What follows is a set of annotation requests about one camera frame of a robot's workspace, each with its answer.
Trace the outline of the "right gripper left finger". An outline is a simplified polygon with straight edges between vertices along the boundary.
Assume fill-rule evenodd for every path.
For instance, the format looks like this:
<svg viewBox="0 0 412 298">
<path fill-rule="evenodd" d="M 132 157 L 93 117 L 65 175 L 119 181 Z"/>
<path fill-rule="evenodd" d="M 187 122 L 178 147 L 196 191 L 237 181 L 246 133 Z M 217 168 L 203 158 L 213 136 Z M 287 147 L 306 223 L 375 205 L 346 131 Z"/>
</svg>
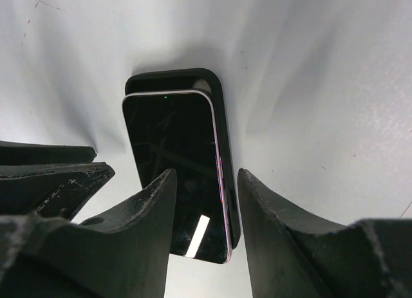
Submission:
<svg viewBox="0 0 412 298">
<path fill-rule="evenodd" d="M 1 217 L 2 297 L 163 297 L 176 171 L 77 225 Z"/>
</svg>

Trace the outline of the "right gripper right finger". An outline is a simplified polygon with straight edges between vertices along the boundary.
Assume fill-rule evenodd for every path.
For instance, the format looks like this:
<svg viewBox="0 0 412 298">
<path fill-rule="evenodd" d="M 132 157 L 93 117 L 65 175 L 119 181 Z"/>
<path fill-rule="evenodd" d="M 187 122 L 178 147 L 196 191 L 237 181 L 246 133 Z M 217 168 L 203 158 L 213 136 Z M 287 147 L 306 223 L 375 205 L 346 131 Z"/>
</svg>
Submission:
<svg viewBox="0 0 412 298">
<path fill-rule="evenodd" d="M 344 226 L 302 209 L 250 171 L 238 195 L 254 297 L 410 297 L 411 220 Z"/>
</svg>

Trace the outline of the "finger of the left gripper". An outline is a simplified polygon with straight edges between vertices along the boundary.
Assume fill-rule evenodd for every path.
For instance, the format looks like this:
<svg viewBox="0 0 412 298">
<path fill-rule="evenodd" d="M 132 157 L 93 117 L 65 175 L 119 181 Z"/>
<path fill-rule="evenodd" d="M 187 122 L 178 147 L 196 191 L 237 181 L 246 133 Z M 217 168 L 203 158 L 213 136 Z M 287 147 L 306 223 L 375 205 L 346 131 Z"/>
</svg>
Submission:
<svg viewBox="0 0 412 298">
<path fill-rule="evenodd" d="M 97 154 L 92 147 L 39 145 L 1 141 L 1 165 L 47 165 L 91 163 Z"/>
<path fill-rule="evenodd" d="M 1 166 L 1 214 L 72 220 L 112 177 L 106 163 Z"/>
</svg>

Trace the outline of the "black smartphone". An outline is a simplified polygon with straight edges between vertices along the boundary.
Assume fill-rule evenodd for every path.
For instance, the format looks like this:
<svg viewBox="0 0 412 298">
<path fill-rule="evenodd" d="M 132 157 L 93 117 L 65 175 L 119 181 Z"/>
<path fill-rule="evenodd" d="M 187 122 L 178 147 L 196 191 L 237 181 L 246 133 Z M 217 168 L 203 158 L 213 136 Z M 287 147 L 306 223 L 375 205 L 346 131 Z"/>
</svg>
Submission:
<svg viewBox="0 0 412 298">
<path fill-rule="evenodd" d="M 177 177 L 170 252 L 210 263 L 232 252 L 223 160 L 211 94 L 203 89 L 134 92 L 122 112 L 141 185 L 167 169 Z"/>
</svg>

